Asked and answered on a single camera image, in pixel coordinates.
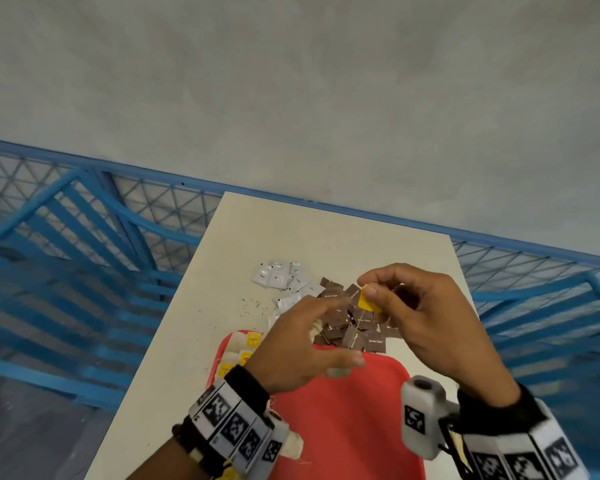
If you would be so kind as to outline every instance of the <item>forearm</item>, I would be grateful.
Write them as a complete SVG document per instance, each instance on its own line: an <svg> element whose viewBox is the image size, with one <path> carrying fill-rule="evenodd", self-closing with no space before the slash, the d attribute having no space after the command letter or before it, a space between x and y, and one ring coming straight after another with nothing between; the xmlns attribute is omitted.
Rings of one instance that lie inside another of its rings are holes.
<svg viewBox="0 0 600 480"><path fill-rule="evenodd" d="M128 480L206 480L210 476L173 438L153 453Z"/></svg>

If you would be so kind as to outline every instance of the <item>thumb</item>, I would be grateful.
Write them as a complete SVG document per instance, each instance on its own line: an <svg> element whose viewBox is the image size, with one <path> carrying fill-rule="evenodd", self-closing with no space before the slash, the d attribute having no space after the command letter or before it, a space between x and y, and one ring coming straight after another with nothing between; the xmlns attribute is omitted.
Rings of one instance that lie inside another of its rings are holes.
<svg viewBox="0 0 600 480"><path fill-rule="evenodd" d="M396 322L414 321L417 317L416 311L405 305L396 293L384 286L369 283L362 288L362 292L371 303L382 308L382 311Z"/></svg>
<svg viewBox="0 0 600 480"><path fill-rule="evenodd" d="M332 349L316 351L320 357L321 369L357 369L367 365L362 352L349 349Z"/></svg>

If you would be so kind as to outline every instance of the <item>red tray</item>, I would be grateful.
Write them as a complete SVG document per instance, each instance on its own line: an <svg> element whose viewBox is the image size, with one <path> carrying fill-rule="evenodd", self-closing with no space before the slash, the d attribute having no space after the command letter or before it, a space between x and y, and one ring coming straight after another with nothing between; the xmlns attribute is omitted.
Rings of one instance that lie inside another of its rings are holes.
<svg viewBox="0 0 600 480"><path fill-rule="evenodd" d="M207 386L230 337L218 348ZM407 450L400 434L400 388L409 374L391 357L364 355L366 368L347 379L320 377L272 398L272 409L302 436L304 450L300 460L280 457L271 479L425 479L422 459Z"/></svg>

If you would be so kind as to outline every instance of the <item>white table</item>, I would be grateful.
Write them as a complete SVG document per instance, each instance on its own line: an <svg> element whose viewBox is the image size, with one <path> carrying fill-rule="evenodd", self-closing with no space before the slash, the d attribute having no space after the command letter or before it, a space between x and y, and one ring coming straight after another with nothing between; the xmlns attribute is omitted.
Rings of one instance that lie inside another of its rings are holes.
<svg viewBox="0 0 600 480"><path fill-rule="evenodd" d="M87 480L126 478L204 391L222 339L240 329L266 331L279 292L249 280L272 259L300 261L314 278L345 286L371 268L408 262L451 275L471 299L448 235L225 193ZM388 339L387 355L412 376L438 380L456 400L456 384L425 367L404 341ZM428 479L459 478L444 453L425 469Z"/></svg>

